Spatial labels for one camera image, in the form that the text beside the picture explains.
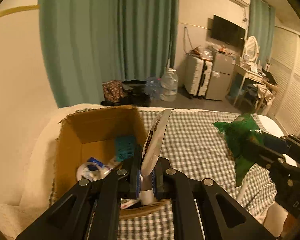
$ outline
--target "bed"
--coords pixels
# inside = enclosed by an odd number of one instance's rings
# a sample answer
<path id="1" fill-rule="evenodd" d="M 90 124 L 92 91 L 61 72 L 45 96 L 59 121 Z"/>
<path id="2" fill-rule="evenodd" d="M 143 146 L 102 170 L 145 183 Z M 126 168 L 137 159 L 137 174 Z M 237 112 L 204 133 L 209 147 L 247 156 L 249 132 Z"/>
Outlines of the bed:
<path id="1" fill-rule="evenodd" d="M 15 238 L 24 227 L 31 223 L 49 206 L 53 184 L 53 163 L 59 121 L 68 114 L 81 109 L 100 108 L 100 105 L 80 104 L 59 109 L 43 129 L 33 149 L 28 176 L 18 207 L 0 205 L 0 229 Z M 145 128 L 149 129 L 152 119 L 164 108 L 140 107 Z M 254 165 L 245 177 L 242 187 L 235 187 L 233 161 L 226 158 L 226 142 L 212 125 L 215 121 L 231 122 L 238 114 L 197 109 L 174 109 L 171 112 L 165 133 L 161 156 L 168 158 L 173 168 L 189 178 L 202 180 L 210 177 L 253 215 L 266 224 L 268 209 L 273 207 L 276 189 L 268 171 Z M 263 131 L 282 136 L 280 128 L 268 117 L 254 115 Z M 295 165 L 287 157 L 287 162 Z M 279 235 L 287 213 L 275 206 L 275 222 L 269 222 L 268 230 Z M 159 211 L 140 218 L 120 220 L 119 239 L 173 239 L 171 203 Z"/>

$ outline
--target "gingham tablecloth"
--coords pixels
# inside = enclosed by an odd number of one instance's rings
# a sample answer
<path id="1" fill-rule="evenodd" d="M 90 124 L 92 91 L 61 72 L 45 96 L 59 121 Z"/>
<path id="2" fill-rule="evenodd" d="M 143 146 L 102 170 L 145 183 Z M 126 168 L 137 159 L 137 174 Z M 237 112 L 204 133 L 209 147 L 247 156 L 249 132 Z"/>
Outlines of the gingham tablecloth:
<path id="1" fill-rule="evenodd" d="M 146 130 L 151 127 L 156 111 L 140 111 Z M 232 122 L 238 114 L 222 112 L 171 112 L 164 135 L 161 157 L 188 178 L 215 180 L 234 199 L 234 161 L 227 158 L 226 141 L 212 123 Z M 258 116 L 253 115 L 261 130 L 266 131 Z M 276 188 L 269 172 L 254 164 L 246 175 L 249 186 L 240 204 L 255 216 L 274 202 Z M 143 217 L 120 220 L 118 239 L 174 239 L 171 203 Z"/>

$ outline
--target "white sliding closet door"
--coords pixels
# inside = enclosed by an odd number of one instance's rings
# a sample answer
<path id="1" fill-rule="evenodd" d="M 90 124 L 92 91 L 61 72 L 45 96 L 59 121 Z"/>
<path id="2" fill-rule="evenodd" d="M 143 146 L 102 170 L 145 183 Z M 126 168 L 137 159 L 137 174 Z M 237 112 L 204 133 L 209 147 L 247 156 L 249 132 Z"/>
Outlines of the white sliding closet door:
<path id="1" fill-rule="evenodd" d="M 280 92 L 271 107 L 277 121 L 288 133 L 300 134 L 300 36 L 275 28 L 271 69 Z"/>

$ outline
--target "gray refrigerator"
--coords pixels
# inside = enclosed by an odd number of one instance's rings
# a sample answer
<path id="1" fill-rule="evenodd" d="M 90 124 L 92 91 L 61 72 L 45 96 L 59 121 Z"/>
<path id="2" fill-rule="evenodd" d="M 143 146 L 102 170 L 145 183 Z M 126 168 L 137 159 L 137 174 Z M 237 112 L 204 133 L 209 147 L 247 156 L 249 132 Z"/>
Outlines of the gray refrigerator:
<path id="1" fill-rule="evenodd" d="M 212 56 L 213 66 L 205 98 L 224 100 L 234 68 L 232 57 L 216 51 Z"/>

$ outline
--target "white bed sheet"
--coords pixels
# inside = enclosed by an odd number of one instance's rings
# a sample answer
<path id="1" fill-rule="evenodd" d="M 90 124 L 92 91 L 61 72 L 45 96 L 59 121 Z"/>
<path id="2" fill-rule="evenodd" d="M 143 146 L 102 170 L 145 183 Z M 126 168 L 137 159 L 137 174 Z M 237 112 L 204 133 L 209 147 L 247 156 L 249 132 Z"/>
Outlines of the white bed sheet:
<path id="1" fill-rule="evenodd" d="M 56 149 L 56 139 L 59 136 L 60 126 L 59 123 L 67 115 L 74 113 L 80 109 L 97 109 L 103 108 L 101 105 L 92 105 L 92 104 L 79 104 L 72 107 L 65 107 L 58 109 L 57 113 L 51 117 L 49 123 L 42 130 L 35 147 L 32 151 L 28 176 L 25 181 L 24 191 L 22 198 L 18 207 L 13 207 L 5 204 L 0 205 L 0 210 L 13 209 L 15 208 L 22 210 L 45 210 L 49 207 L 49 197 L 51 192 L 51 185 L 53 183 L 54 177 L 54 155 Z M 140 107 L 140 110 L 147 111 L 162 111 L 166 108 L 162 107 Z M 181 112 L 205 112 L 208 110 L 202 109 L 173 109 L 173 111 Z M 277 126 L 277 124 L 266 116 L 259 116 L 265 129 L 277 136 L 280 137 L 283 135 L 283 132 Z M 286 156 L 287 162 L 295 165 L 295 161 Z M 5 216 L 0 212 L 0 230 L 7 236 L 15 238 L 22 230 L 23 227 L 20 226 L 19 221 L 17 220 L 18 216 Z"/>

